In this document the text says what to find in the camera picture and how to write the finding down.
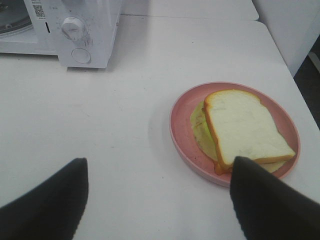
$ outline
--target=microwave knob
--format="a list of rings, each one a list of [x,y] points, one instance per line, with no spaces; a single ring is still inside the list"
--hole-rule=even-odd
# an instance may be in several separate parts
[[[86,25],[73,16],[68,16],[61,25],[63,35],[72,41],[78,41],[88,34]]]

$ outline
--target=dark floor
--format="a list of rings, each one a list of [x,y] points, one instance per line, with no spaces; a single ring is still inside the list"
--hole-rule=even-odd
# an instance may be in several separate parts
[[[320,38],[311,50],[320,58]],[[320,73],[308,56],[294,76],[294,81],[320,128]]]

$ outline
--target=microwave window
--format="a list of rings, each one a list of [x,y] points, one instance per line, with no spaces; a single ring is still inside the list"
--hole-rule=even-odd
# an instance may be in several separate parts
[[[32,25],[24,0],[0,0],[0,34]]]

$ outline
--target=sandwich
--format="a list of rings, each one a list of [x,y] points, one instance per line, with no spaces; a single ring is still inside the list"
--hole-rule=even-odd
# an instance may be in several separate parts
[[[272,173],[296,154],[268,109],[247,91],[209,94],[194,109],[190,123],[197,145],[213,160],[218,175],[232,172],[236,156],[250,158]]]

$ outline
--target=wall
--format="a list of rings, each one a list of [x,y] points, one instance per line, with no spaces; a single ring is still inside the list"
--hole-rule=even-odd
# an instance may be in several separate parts
[[[320,0],[252,0],[292,76],[320,33]]]

